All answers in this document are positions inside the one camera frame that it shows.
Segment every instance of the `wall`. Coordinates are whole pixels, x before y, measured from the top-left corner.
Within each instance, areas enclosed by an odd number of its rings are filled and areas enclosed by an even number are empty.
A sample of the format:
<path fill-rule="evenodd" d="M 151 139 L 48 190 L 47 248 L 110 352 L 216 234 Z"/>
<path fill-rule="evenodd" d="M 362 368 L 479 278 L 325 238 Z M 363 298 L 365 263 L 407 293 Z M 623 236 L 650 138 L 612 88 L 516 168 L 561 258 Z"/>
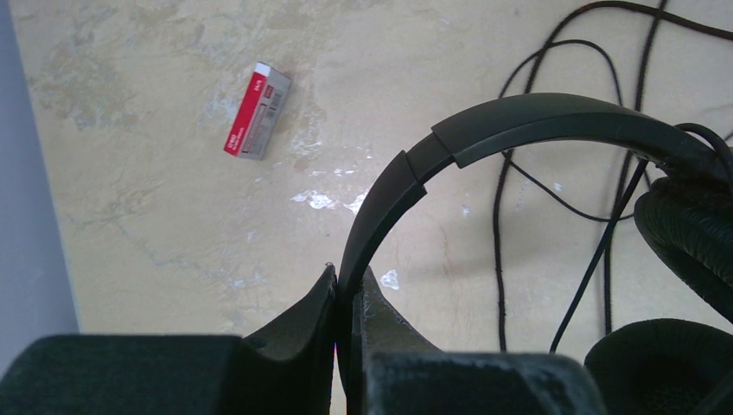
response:
<path fill-rule="evenodd" d="M 0 0 L 0 374 L 33 340 L 78 330 L 10 10 Z"/>

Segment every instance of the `black ear cushion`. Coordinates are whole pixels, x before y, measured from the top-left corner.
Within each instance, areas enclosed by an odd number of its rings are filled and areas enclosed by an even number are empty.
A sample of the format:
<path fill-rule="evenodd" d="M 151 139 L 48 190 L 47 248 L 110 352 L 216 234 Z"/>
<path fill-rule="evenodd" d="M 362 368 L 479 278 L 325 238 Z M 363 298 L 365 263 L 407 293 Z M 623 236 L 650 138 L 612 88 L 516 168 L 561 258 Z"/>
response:
<path fill-rule="evenodd" d="M 663 178 L 636 202 L 644 240 L 679 278 L 733 322 L 733 196 L 723 183 Z"/>
<path fill-rule="evenodd" d="M 684 320 L 635 322 L 596 343 L 585 366 L 610 415 L 687 414 L 733 370 L 733 335 Z"/>

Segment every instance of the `small box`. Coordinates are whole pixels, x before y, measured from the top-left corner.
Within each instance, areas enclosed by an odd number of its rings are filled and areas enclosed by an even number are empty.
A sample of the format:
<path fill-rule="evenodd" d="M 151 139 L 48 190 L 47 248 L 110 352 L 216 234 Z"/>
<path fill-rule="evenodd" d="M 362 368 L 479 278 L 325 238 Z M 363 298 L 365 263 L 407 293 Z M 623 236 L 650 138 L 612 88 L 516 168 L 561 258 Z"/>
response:
<path fill-rule="evenodd" d="M 289 90 L 288 77 L 258 62 L 224 151 L 240 158 L 262 160 Z"/>

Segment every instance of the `black cable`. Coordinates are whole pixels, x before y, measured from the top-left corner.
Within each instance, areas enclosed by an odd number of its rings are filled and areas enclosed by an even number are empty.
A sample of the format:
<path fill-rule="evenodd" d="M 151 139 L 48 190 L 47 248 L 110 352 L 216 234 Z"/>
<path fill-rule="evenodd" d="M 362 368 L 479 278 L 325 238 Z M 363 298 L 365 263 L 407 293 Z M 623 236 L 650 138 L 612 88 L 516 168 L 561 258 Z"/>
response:
<path fill-rule="evenodd" d="M 661 14 L 666 9 L 668 0 L 660 0 L 660 6 L 657 8 L 657 12 L 652 20 L 652 25 L 649 27 L 649 33 L 647 39 L 644 41 L 644 48 L 641 52 L 641 61 L 639 64 L 639 72 L 636 75 L 636 94 L 634 95 L 634 110 L 641 112 L 642 103 L 644 101 L 644 87 L 647 83 L 647 67 L 649 66 L 649 58 L 652 54 L 652 45 L 654 43 L 654 37 L 657 34 L 657 29 L 660 25 Z M 631 165 L 631 157 L 634 153 L 627 151 L 623 157 L 623 164 L 621 166 L 621 173 L 619 174 L 618 184 L 616 185 L 616 194 L 614 198 L 614 209 L 618 208 L 618 204 L 621 201 L 623 188 L 626 186 L 626 176 L 628 176 L 628 168 Z M 651 188 L 649 182 L 649 176 L 646 175 L 647 185 Z M 610 335 L 613 330 L 612 321 L 612 306 L 611 306 L 611 252 L 613 251 L 614 244 L 614 231 L 611 231 L 609 237 L 609 245 L 605 247 L 605 253 L 603 254 L 603 327 L 606 335 Z"/>
<path fill-rule="evenodd" d="M 603 57 L 603 59 L 606 60 L 606 63 L 609 66 L 609 70 L 611 72 L 611 77 L 612 77 L 612 79 L 614 81 L 614 87 L 615 87 L 615 92 L 616 92 L 616 103 L 618 105 L 623 106 L 623 97 L 621 96 L 621 83 L 618 80 L 618 74 L 616 72 L 616 68 L 615 68 L 614 62 L 611 59 L 611 57 L 609 56 L 609 54 L 605 50 L 603 50 L 603 48 L 601 48 L 600 46 L 596 45 L 592 41 L 586 41 L 584 39 L 569 39 L 567 41 L 557 41 L 555 43 L 552 43 L 552 45 L 550 45 L 548 47 L 548 49 L 556 48 L 558 46 L 563 46 L 563 45 L 583 45 L 583 46 L 587 46 L 587 47 L 593 48 L 599 54 L 601 54 L 601 56 Z M 524 68 L 529 62 L 531 62 L 532 60 L 536 59 L 539 56 L 539 54 L 543 53 L 543 50 L 544 49 L 540 49 L 537 52 L 531 54 L 529 57 L 527 57 L 526 59 L 524 59 L 514 69 L 514 71 L 512 72 L 512 74 L 509 75 L 509 78 L 507 79 L 507 81 L 504 82 L 504 86 L 501 88 L 501 92 L 499 93 L 499 98 L 504 98 L 504 96 L 507 94 L 507 90 L 509 89 L 509 87 L 511 86 L 512 82 L 514 81 L 514 78 L 517 76 L 517 74 L 519 74 L 519 71 L 521 71 L 522 68 Z M 506 156 L 507 155 L 507 153 L 504 152 L 504 151 L 502 151 L 501 154 L 503 156 Z M 548 188 L 547 186 L 545 186 L 542 182 L 540 182 L 535 177 L 533 177 L 532 175 L 530 175 L 529 173 L 527 173 L 526 171 L 524 171 L 516 163 L 510 161 L 509 162 L 509 165 L 512 166 L 517 171 L 519 171 L 521 173 L 521 175 L 523 175 L 524 177 L 526 177 L 527 180 L 529 180 L 530 182 L 536 184 L 539 188 L 541 188 L 543 191 L 545 191 L 545 193 L 547 193 L 553 199 L 555 199 L 556 201 L 558 201 L 561 205 L 563 205 L 565 208 L 567 208 L 568 210 L 570 210 L 572 213 L 577 214 L 578 216 L 581 216 L 581 217 L 583 217 L 583 218 L 585 218 L 587 220 L 593 220 L 595 222 L 608 222 L 609 221 L 608 219 L 605 219 L 605 218 L 599 218 L 597 216 L 594 216 L 594 215 L 591 215 L 591 214 L 586 214 L 584 212 L 581 212 L 579 209 L 573 207 L 570 203 L 568 203 L 567 201 L 563 200 L 560 196 L 558 196 L 555 192 L 553 192 L 552 190 L 550 190 L 550 188 Z M 628 220 L 628 219 L 631 219 L 632 217 L 634 217 L 634 216 L 632 214 L 630 214 L 630 215 L 627 215 L 627 216 L 623 216 L 621 218 L 621 220 Z"/>
<path fill-rule="evenodd" d="M 586 213 L 584 213 L 584 212 L 582 212 L 582 211 L 580 211 L 580 210 L 576 209 L 576 208 L 575 208 L 575 207 L 573 207 L 573 206 L 572 206 L 572 205 L 571 205 L 570 203 L 568 203 L 567 201 L 564 201 L 564 200 L 563 200 L 563 199 L 562 199 L 562 198 L 561 198 L 560 196 L 558 196 L 558 195 L 557 195 L 557 194 L 556 194 L 555 192 L 553 192 L 552 190 L 550 190 L 550 189 L 549 189 L 549 188 L 548 188 L 547 186 L 545 186 L 545 185 L 544 185 L 544 184 L 543 184 L 542 182 L 540 182 L 539 180 L 537 180 L 536 178 L 534 178 L 534 176 L 532 176 L 532 175 L 530 175 L 529 173 L 527 173 L 526 171 L 524 171 L 524 169 L 522 169 L 522 168 L 521 168 L 520 166 L 518 166 L 518 165 L 517 165 L 516 163 L 514 163 L 514 162 L 510 161 L 510 162 L 509 162 L 509 165 L 510 165 L 510 166 L 512 166 L 512 167 L 513 167 L 513 168 L 514 168 L 515 170 L 519 171 L 519 173 L 520 173 L 521 175 L 523 175 L 524 177 L 526 177 L 526 178 L 527 178 L 527 180 L 529 180 L 530 182 L 532 182 L 532 183 L 534 183 L 535 185 L 537 185 L 537 187 L 539 187 L 539 188 L 541 188 L 542 190 L 544 190 L 544 191 L 545 191 L 545 193 L 547 193 L 548 195 L 550 195 L 550 196 L 551 196 L 551 197 L 552 197 L 553 199 L 555 199 L 556 201 L 558 201 L 558 203 L 560 203 L 561 205 L 563 205 L 563 206 L 564 206 L 565 208 L 567 208 L 568 210 L 570 210 L 570 211 L 571 211 L 572 213 L 574 213 L 574 214 L 576 214 L 576 215 L 578 215 L 578 216 L 580 216 L 580 217 L 582 217 L 582 218 L 585 218 L 585 219 L 587 219 L 587 220 L 593 220 L 594 222 L 608 223 L 608 222 L 610 221 L 610 219 L 605 219 L 605 218 L 598 218 L 598 217 L 596 217 L 596 216 L 593 216 L 593 215 L 591 215 L 591 214 L 586 214 Z M 627 214 L 626 216 L 622 216 L 622 217 L 621 217 L 621 218 L 619 219 L 619 221 L 622 221 L 622 220 L 629 220 L 629 219 L 632 219 L 633 217 L 634 217 L 634 214 Z"/>
<path fill-rule="evenodd" d="M 532 71 L 530 72 L 529 78 L 526 83 L 525 93 L 530 93 L 532 91 L 532 87 L 533 87 L 534 81 L 537 78 L 537 72 L 539 70 L 540 65 L 542 64 L 542 60 L 544 59 L 546 52 L 551 48 L 551 45 L 554 43 L 555 38 L 559 35 L 559 33 L 564 28 L 564 26 L 566 26 L 568 23 L 570 23 L 572 20 L 582 15 L 583 13 L 586 13 L 594 9 L 600 9 L 600 8 L 614 8 L 614 9 L 628 10 L 628 11 L 642 13 L 642 14 L 646 14 L 650 16 L 655 16 L 657 13 L 657 10 L 655 8 L 642 6 L 642 5 L 635 4 L 635 3 L 619 2 L 619 1 L 590 3 L 590 4 L 587 4 L 573 11 L 552 31 L 551 35 L 545 41 L 545 45 L 542 47 L 542 49 L 540 49 L 540 53 L 537 55 L 536 59 L 533 62 Z M 721 30 L 721 29 L 715 29 L 715 28 L 705 26 L 700 23 L 692 22 L 690 20 L 687 20 L 680 16 L 673 15 L 671 13 L 663 12 L 660 14 L 659 19 L 664 20 L 666 22 L 671 22 L 673 24 L 677 24 L 686 29 L 691 29 L 699 33 L 703 33 L 706 35 L 711 35 L 711 36 L 718 37 L 721 39 L 733 41 L 733 33 L 731 32 Z M 506 186 L 508 168 L 509 166 L 511 166 L 513 152 L 514 152 L 514 149 L 511 149 L 507 151 L 505 154 L 505 160 L 504 160 L 504 163 L 502 164 L 501 173 L 499 176 L 499 183 L 497 185 L 496 199 L 494 200 L 494 212 L 493 212 L 494 256 L 495 256 L 495 262 L 496 262 L 497 285 L 499 289 L 499 310 L 500 310 L 499 337 L 500 337 L 500 346 L 501 346 L 502 351 L 506 351 L 507 347 L 506 347 L 506 332 L 505 332 L 506 330 L 506 305 L 505 305 L 503 275 L 502 275 L 502 270 L 501 270 L 499 215 L 500 215 L 500 199 L 503 194 L 504 187 Z"/>
<path fill-rule="evenodd" d="M 623 105 L 623 97 L 621 96 L 621 84 L 618 80 L 618 73 L 616 72 L 615 65 L 613 60 L 611 60 L 611 57 L 608 53 L 606 53 L 603 48 L 596 45 L 592 41 L 585 41 L 582 39 L 570 39 L 567 41 L 558 41 L 556 43 L 552 43 L 550 46 L 547 47 L 547 49 L 555 48 L 558 46 L 563 45 L 570 45 L 570 44 L 579 44 L 588 46 L 590 48 L 595 49 L 598 53 L 601 54 L 601 56 L 606 60 L 606 62 L 609 65 L 609 69 L 611 72 L 611 77 L 614 81 L 615 91 L 616 91 L 616 98 L 619 105 Z M 522 61 L 512 72 L 512 74 L 509 76 L 507 81 L 504 83 L 504 86 L 501 88 L 501 92 L 499 94 L 499 98 L 503 98 L 504 95 L 507 93 L 507 89 L 511 86 L 514 78 L 517 76 L 519 71 L 522 70 L 526 64 L 531 62 L 532 60 L 536 59 L 540 54 L 544 53 L 544 49 L 540 49 L 534 54 L 530 55 L 528 58 L 526 58 L 524 61 Z M 506 152 L 501 153 L 505 158 L 507 157 Z M 505 163 L 502 167 L 502 171 L 500 174 L 500 180 L 503 177 L 504 180 L 507 178 L 507 172 L 506 170 L 511 166 L 517 171 L 521 173 L 524 177 L 527 178 L 530 182 L 533 182 L 535 185 L 537 185 L 539 188 L 544 190 L 548 195 L 550 195 L 553 199 L 558 201 L 561 205 L 566 207 L 568 210 L 573 212 L 574 214 L 577 214 L 585 219 L 593 220 L 597 222 L 608 222 L 608 219 L 599 218 L 590 214 L 586 214 L 579 209 L 573 207 L 570 203 L 563 200 L 560 196 L 558 196 L 555 192 L 550 190 L 547 186 L 545 186 L 542 182 L 537 180 L 534 176 L 530 175 L 526 171 L 524 171 L 519 165 L 514 163 L 512 160 L 507 160 L 508 163 Z M 494 211 L 498 212 L 499 206 L 497 206 L 501 202 L 501 195 L 503 193 L 504 186 L 502 183 L 500 183 L 499 187 L 497 188 L 497 193 L 494 198 Z M 628 220 L 632 218 L 633 215 L 627 215 L 621 218 L 621 220 Z M 496 214 L 494 216 L 494 258 L 495 258 L 495 265 L 496 265 L 496 285 L 497 285 L 497 291 L 499 293 L 498 303 L 499 303 L 499 348 L 500 351 L 506 352 L 507 351 L 507 308 L 506 308 L 506 297 L 505 297 L 505 290 L 504 290 L 504 278 L 503 278 L 503 270 L 501 268 L 501 240 L 500 240 L 500 232 L 499 232 L 499 216 Z"/>
<path fill-rule="evenodd" d="M 730 147 L 725 143 L 725 140 L 720 138 L 713 130 L 705 127 L 704 125 L 694 123 L 684 123 L 675 125 L 682 131 L 691 132 L 699 135 L 703 140 L 711 145 L 712 149 L 717 153 L 723 162 L 725 167 L 725 174 L 728 176 L 728 185 L 730 186 L 730 193 L 733 195 L 733 152 L 730 151 Z"/>
<path fill-rule="evenodd" d="M 631 196 L 634 194 L 634 191 L 636 190 L 636 186 L 639 184 L 639 181 L 644 176 L 644 169 L 647 168 L 647 164 L 649 161 L 647 160 L 641 160 L 639 161 L 639 164 L 636 166 L 636 170 L 634 171 L 634 174 L 631 176 L 631 181 L 628 184 L 628 187 L 626 188 L 626 191 L 623 192 L 623 196 L 621 197 L 621 201 L 619 206 L 621 208 L 626 207 L 628 204 L 628 201 L 631 200 Z M 588 287 L 588 282 L 590 282 L 590 278 L 593 277 L 593 271 L 596 269 L 596 266 L 598 265 L 598 261 L 601 260 L 601 255 L 603 255 L 603 251 L 605 251 L 608 246 L 609 242 L 611 241 L 611 238 L 613 237 L 614 228 L 619 220 L 619 212 L 620 209 L 614 209 L 614 212 L 611 215 L 611 221 L 606 226 L 606 229 L 603 231 L 603 236 L 601 236 L 601 243 L 598 244 L 598 247 L 596 248 L 596 253 L 593 254 L 593 259 L 590 260 L 590 264 L 588 264 L 588 268 L 585 270 L 585 275 L 583 275 L 583 279 L 580 281 L 580 285 L 577 288 L 577 292 L 575 293 L 575 296 L 573 297 L 572 301 L 570 302 L 570 307 L 568 308 L 567 313 L 565 313 L 565 317 L 563 318 L 563 321 L 560 323 L 560 327 L 558 328 L 557 333 L 555 333 L 555 338 L 552 339 L 552 345 L 550 346 L 550 353 L 555 353 L 558 350 L 558 344 L 560 343 L 560 339 L 563 337 L 563 333 L 565 332 L 565 329 L 568 328 L 568 324 L 570 323 L 570 319 L 572 318 L 572 315 L 575 313 L 575 310 L 577 309 L 577 305 L 580 304 L 580 299 L 583 298 L 583 293 L 585 292 L 585 288 Z"/>

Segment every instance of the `concrete floor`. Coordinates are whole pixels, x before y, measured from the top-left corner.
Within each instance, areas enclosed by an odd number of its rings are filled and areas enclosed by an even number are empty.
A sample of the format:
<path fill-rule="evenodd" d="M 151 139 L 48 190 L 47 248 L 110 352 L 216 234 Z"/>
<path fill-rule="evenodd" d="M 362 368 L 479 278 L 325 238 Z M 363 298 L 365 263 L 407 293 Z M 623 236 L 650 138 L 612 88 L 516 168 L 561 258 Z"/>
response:
<path fill-rule="evenodd" d="M 11 0 L 84 331 L 247 335 L 261 327 L 305 294 L 325 262 L 340 263 L 352 203 L 397 152 L 436 122 L 494 99 L 583 3 Z M 733 29 L 726 0 L 670 3 L 672 13 Z M 631 103 L 649 23 L 600 10 L 562 37 L 606 48 Z M 729 43 L 662 23 L 645 112 L 727 133 L 731 52 Z M 294 82 L 261 162 L 222 151 L 258 60 Z M 537 91 L 614 98 L 602 59 L 581 47 L 552 52 Z M 608 214 L 620 160 L 600 144 L 542 144 L 517 155 L 599 215 Z M 499 165 L 495 156 L 436 177 L 372 262 L 378 277 L 398 280 L 398 290 L 384 288 L 387 298 L 441 348 L 498 349 L 490 207 Z M 306 191 L 331 202 L 293 200 Z M 502 224 L 508 346 L 546 350 L 601 228 L 516 173 Z M 620 225 L 614 253 L 616 327 L 679 317 L 730 331 L 632 222 Z M 602 335 L 600 294 L 593 284 L 561 353 L 581 360 Z"/>

